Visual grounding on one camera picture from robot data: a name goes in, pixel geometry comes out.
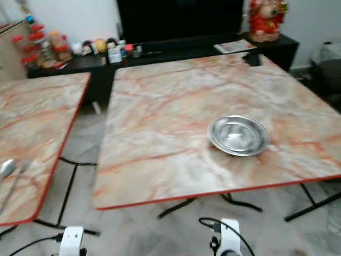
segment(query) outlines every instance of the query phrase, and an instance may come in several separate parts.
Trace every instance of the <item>small ornament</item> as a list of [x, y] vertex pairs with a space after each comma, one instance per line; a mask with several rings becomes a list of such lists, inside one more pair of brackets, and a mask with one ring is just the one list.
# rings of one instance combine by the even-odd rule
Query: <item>small ornament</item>
[[81, 55], [82, 54], [82, 42], [81, 41], [74, 41], [71, 44], [71, 50], [74, 55]]
[[283, 0], [251, 0], [250, 39], [254, 42], [276, 41], [280, 38], [280, 23], [284, 22], [288, 3]]
[[117, 41], [110, 37], [107, 40], [107, 49], [114, 49], [117, 46]]
[[90, 40], [86, 40], [83, 43], [83, 48], [82, 48], [82, 55], [83, 56], [88, 55], [88, 54], [94, 54], [94, 49], [93, 49], [92, 44], [93, 44], [93, 42]]
[[104, 39], [97, 39], [95, 41], [96, 48], [99, 53], [105, 53], [107, 50], [107, 44]]

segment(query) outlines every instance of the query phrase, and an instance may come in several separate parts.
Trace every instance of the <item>black table leg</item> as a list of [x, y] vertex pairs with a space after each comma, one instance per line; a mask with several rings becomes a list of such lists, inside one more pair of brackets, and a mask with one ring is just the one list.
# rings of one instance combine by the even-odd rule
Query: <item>black table leg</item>
[[227, 195], [223, 194], [223, 195], [220, 195], [220, 196], [221, 196], [225, 201], [227, 201], [227, 202], [230, 203], [230, 204], [248, 207], [248, 208], [253, 209], [253, 210], [257, 211], [257, 212], [263, 212], [263, 209], [262, 209], [262, 208], [259, 208], [258, 206], [255, 206], [255, 205], [253, 205], [253, 204], [249, 204], [249, 203], [245, 203], [245, 202], [233, 200], [231, 194], [227, 194]]
[[[95, 163], [76, 163], [76, 162], [73, 162], [73, 161], [68, 160], [66, 158], [63, 158], [63, 157], [60, 157], [60, 160], [65, 162], [65, 163], [74, 165], [74, 170], [72, 172], [71, 179], [69, 181], [69, 185], [68, 185], [68, 188], [66, 190], [66, 194], [65, 194], [65, 197], [64, 197], [64, 200], [63, 200], [62, 208], [61, 208], [61, 210], [59, 212], [57, 223], [53, 224], [53, 223], [50, 223], [50, 222], [47, 222], [47, 221], [44, 221], [44, 220], [40, 220], [40, 219], [35, 219], [33, 222], [37, 223], [37, 224], [40, 224], [40, 225], [43, 225], [43, 226], [46, 226], [46, 227], [64, 230], [66, 228], [66, 226], [60, 225], [60, 223], [62, 221], [62, 218], [63, 218], [63, 215], [64, 215], [64, 211], [66, 209], [66, 204], [68, 202], [68, 199], [69, 199], [69, 196], [70, 196], [70, 193], [71, 193], [72, 185], [74, 184], [77, 168], [79, 166], [97, 166], [97, 164], [95, 164]], [[91, 231], [91, 230], [88, 230], [88, 229], [84, 229], [84, 233], [89, 234], [89, 235], [94, 235], [94, 236], [99, 236], [100, 235], [99, 232]]]
[[[49, 227], [49, 228], [55, 228], [55, 229], [59, 229], [59, 230], [66, 229], [66, 226], [59, 225], [59, 224], [52, 224], [52, 223], [49, 223], [49, 222], [44, 221], [44, 220], [35, 219], [33, 222], [40, 224], [40, 225], [43, 225], [45, 227]], [[93, 235], [93, 236], [99, 236], [101, 234], [100, 232], [92, 231], [92, 230], [88, 230], [88, 229], [84, 229], [84, 233], [89, 234], [89, 235]]]
[[15, 230], [17, 227], [18, 227], [18, 226], [13, 226], [13, 227], [11, 227], [11, 228], [9, 228], [9, 229], [6, 229], [5, 231], [2, 231], [2, 232], [0, 233], [0, 240], [1, 240], [1, 238], [2, 238], [4, 235], [6, 235], [6, 234], [12, 232], [12, 231]]
[[187, 199], [185, 202], [179, 203], [171, 208], [166, 209], [164, 212], [162, 212], [161, 214], [158, 215], [158, 219], [162, 219], [164, 216], [192, 203], [196, 198], [192, 198], [192, 199]]
[[307, 208], [304, 209], [304, 210], [301, 210], [301, 211], [299, 211], [299, 212], [296, 212], [296, 213], [294, 213], [294, 214], [292, 214], [292, 215], [286, 216], [286, 217], [284, 218], [284, 220], [285, 220], [286, 222], [290, 222], [290, 221], [292, 221], [292, 220], [294, 220], [294, 219], [296, 219], [296, 218], [298, 218], [298, 217], [301, 217], [301, 216], [303, 216], [303, 215], [305, 215], [305, 214], [307, 214], [307, 213], [310, 213], [310, 212], [312, 212], [312, 211], [314, 211], [314, 210], [316, 210], [316, 209], [318, 209], [318, 208], [320, 208], [320, 207], [322, 207], [322, 206], [325, 206], [326, 204], [329, 204], [329, 203], [331, 203], [331, 202], [333, 202], [333, 201], [338, 200], [339, 198], [341, 198], [341, 192], [339, 192], [339, 193], [337, 193], [337, 194], [335, 194], [335, 195], [333, 195], [333, 196], [328, 197], [328, 198], [325, 199], [325, 200], [322, 200], [322, 201], [316, 203], [316, 202], [314, 201], [313, 197], [311, 196], [311, 194], [309, 193], [309, 191], [307, 190], [307, 188], [306, 188], [303, 184], [301, 184], [301, 187], [302, 187], [302, 189], [304, 190], [304, 192], [306, 193], [306, 195], [308, 196], [308, 198], [310, 199], [310, 201], [312, 202], [313, 205], [310, 206], [310, 207], [307, 207]]

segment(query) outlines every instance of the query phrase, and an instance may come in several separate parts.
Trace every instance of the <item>paper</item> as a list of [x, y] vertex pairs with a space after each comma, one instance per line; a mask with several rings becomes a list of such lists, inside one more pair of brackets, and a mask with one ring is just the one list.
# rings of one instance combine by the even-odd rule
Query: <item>paper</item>
[[234, 41], [234, 42], [229, 42], [229, 43], [224, 43], [224, 44], [215, 44], [214, 48], [216, 48], [221, 53], [227, 54], [227, 53], [232, 53], [232, 52], [247, 51], [247, 50], [255, 49], [257, 47], [254, 46], [253, 44], [250, 44], [245, 39], [242, 39], [239, 41]]

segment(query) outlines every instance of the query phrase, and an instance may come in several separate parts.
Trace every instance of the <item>black tv screen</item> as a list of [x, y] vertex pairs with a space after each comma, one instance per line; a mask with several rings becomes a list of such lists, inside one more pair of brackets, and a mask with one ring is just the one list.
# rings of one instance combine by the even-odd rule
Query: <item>black tv screen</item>
[[117, 0], [128, 43], [237, 33], [243, 0]]

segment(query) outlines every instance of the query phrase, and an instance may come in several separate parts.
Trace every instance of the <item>spoon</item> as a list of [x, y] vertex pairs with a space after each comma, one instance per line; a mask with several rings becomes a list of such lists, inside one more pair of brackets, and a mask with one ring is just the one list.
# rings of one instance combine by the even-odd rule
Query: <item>spoon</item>
[[8, 201], [10, 200], [10, 197], [11, 197], [11, 195], [12, 195], [13, 192], [14, 192], [14, 188], [16, 187], [16, 185], [17, 185], [17, 183], [18, 183], [18, 181], [19, 181], [19, 179], [20, 179], [20, 176], [21, 176], [24, 172], [26, 172], [26, 170], [28, 169], [28, 167], [30, 166], [30, 164], [31, 164], [30, 161], [25, 161], [24, 165], [21, 167], [21, 169], [20, 169], [20, 171], [19, 171], [19, 174], [17, 175], [17, 178], [15, 179], [15, 181], [14, 181], [12, 187], [11, 187], [10, 192], [7, 194], [5, 200], [4, 200], [4, 202], [3, 202], [3, 204], [2, 204], [2, 206], [1, 206], [1, 208], [0, 208], [0, 214], [3, 213], [3, 211], [4, 211], [4, 209], [5, 209], [5, 207], [6, 207], [7, 203], [8, 203]]
[[11, 175], [15, 169], [15, 161], [14, 159], [9, 159], [5, 163], [3, 163], [0, 167], [0, 184], [3, 180]]

